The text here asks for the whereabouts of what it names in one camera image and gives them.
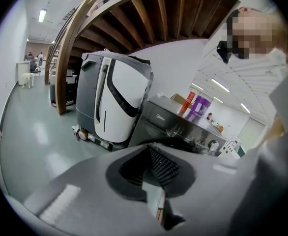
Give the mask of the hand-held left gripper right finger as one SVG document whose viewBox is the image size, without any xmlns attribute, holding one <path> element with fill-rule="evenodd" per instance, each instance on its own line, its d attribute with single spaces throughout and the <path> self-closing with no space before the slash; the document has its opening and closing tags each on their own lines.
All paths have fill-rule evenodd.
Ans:
<svg viewBox="0 0 288 236">
<path fill-rule="evenodd" d="M 196 179 L 170 199 L 184 221 L 148 236 L 288 236 L 288 133 L 238 160 L 161 150 L 188 161 Z"/>
</svg>

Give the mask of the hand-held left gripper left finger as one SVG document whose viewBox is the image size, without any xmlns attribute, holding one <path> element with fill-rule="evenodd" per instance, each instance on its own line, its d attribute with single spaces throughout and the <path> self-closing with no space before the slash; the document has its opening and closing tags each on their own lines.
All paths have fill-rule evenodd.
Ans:
<svg viewBox="0 0 288 236">
<path fill-rule="evenodd" d="M 145 202 L 121 197 L 106 170 L 131 147 L 81 161 L 37 189 L 24 207 L 42 223 L 43 236 L 157 236 L 163 227 Z"/>
</svg>

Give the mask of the black washing machine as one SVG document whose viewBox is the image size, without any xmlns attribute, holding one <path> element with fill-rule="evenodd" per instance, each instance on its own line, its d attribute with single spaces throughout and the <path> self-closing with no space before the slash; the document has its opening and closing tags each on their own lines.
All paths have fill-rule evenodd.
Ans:
<svg viewBox="0 0 288 236">
<path fill-rule="evenodd" d="M 182 105 L 153 96 L 144 105 L 129 147 L 158 143 L 197 154 L 219 156 L 227 141 L 203 116 L 192 110 L 180 115 Z"/>
</svg>

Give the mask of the cardboard box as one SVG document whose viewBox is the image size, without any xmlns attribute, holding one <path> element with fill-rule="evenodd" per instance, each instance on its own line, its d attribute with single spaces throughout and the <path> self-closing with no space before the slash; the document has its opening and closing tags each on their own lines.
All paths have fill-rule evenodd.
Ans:
<svg viewBox="0 0 288 236">
<path fill-rule="evenodd" d="M 171 100 L 175 101 L 176 103 L 179 103 L 181 104 L 182 106 L 185 104 L 186 102 L 186 99 L 181 96 L 180 94 L 178 93 L 175 93 L 172 97 L 171 97 Z"/>
</svg>

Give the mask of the white sink counter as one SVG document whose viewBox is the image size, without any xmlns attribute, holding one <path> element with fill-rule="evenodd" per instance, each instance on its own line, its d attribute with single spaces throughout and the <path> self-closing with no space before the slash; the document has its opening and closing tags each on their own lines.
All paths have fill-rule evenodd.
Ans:
<svg viewBox="0 0 288 236">
<path fill-rule="evenodd" d="M 219 150 L 220 155 L 218 157 L 227 159 L 239 159 L 240 158 L 240 155 L 238 153 L 239 148 L 240 148 L 240 141 L 238 139 L 228 140 Z"/>
</svg>

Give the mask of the wooden slatted floor mat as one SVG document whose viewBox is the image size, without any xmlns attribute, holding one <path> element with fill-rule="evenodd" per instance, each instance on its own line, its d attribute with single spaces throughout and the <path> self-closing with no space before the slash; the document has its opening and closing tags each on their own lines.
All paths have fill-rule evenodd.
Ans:
<svg viewBox="0 0 288 236">
<path fill-rule="evenodd" d="M 157 218 L 157 221 L 160 225 L 164 224 L 164 215 L 165 215 L 164 209 L 159 207 L 157 209 L 156 218 Z"/>
</svg>

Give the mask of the purple plastic bucket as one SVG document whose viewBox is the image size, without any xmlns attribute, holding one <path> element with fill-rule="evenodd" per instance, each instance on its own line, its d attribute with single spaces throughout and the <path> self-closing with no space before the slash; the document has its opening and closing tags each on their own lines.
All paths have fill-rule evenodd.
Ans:
<svg viewBox="0 0 288 236">
<path fill-rule="evenodd" d="M 185 117 L 186 120 L 193 121 L 195 119 L 201 118 L 207 109 L 210 107 L 211 102 L 205 99 L 204 97 L 198 95 L 193 104 L 192 109 Z"/>
</svg>

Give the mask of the red bottle white cap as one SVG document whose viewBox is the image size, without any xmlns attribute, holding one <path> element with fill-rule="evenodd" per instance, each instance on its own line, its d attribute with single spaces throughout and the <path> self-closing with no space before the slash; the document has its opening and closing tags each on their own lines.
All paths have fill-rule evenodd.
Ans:
<svg viewBox="0 0 288 236">
<path fill-rule="evenodd" d="M 186 112 L 186 110 L 189 108 L 189 106 L 191 105 L 191 102 L 192 102 L 194 96 L 195 96 L 195 93 L 191 91 L 191 92 L 189 93 L 188 97 L 186 98 L 185 104 L 181 107 L 181 109 L 180 109 L 180 111 L 179 111 L 179 115 L 180 115 L 180 116 L 183 116 L 184 113 Z"/>
</svg>

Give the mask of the curved wooden staircase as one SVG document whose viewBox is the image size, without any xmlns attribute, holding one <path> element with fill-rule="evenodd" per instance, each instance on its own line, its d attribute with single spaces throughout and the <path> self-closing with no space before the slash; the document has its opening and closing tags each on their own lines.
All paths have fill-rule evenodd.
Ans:
<svg viewBox="0 0 288 236">
<path fill-rule="evenodd" d="M 66 72 L 78 71 L 85 52 L 131 54 L 188 39 L 209 39 L 238 0 L 84 0 L 50 48 L 56 64 L 56 108 L 66 112 Z"/>
</svg>

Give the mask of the grey white floor scrubbing robot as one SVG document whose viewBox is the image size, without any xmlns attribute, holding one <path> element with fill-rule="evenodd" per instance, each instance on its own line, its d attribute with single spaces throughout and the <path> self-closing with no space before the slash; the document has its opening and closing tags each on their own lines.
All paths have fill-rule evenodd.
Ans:
<svg viewBox="0 0 288 236">
<path fill-rule="evenodd" d="M 110 151 L 127 147 L 153 81 L 150 61 L 108 50 L 82 60 L 76 137 Z"/>
</svg>

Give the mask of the white carved stool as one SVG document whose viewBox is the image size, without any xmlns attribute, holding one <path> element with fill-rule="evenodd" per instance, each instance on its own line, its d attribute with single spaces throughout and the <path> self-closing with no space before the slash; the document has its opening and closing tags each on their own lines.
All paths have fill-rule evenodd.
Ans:
<svg viewBox="0 0 288 236">
<path fill-rule="evenodd" d="M 22 79 L 27 79 L 28 82 L 28 88 L 34 87 L 34 73 L 24 73 L 22 74 Z"/>
</svg>

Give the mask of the black office chair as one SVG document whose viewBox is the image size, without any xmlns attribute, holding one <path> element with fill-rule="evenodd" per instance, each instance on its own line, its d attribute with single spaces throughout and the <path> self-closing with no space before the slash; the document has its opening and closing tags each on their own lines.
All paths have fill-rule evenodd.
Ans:
<svg viewBox="0 0 288 236">
<path fill-rule="evenodd" d="M 31 60 L 29 71 L 30 71 L 30 73 L 34 73 L 35 75 L 37 73 L 40 74 L 41 73 L 41 67 L 36 64 L 35 60 Z"/>
</svg>

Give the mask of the white low cabinet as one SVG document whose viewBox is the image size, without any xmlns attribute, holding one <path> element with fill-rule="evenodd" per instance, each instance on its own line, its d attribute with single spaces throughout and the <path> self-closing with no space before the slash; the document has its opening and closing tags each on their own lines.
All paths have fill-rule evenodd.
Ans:
<svg viewBox="0 0 288 236">
<path fill-rule="evenodd" d="M 30 60 L 17 63 L 18 85 L 23 86 L 28 83 L 28 79 L 23 77 L 23 74 L 30 72 Z"/>
</svg>

